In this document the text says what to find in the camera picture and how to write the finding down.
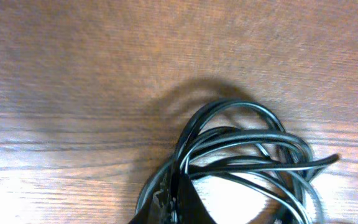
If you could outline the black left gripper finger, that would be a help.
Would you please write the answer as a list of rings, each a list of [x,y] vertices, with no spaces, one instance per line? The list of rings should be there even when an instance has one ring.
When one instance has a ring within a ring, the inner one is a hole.
[[[167,174],[151,177],[140,192],[129,224],[216,224],[189,177],[180,177],[175,197],[169,190]]]

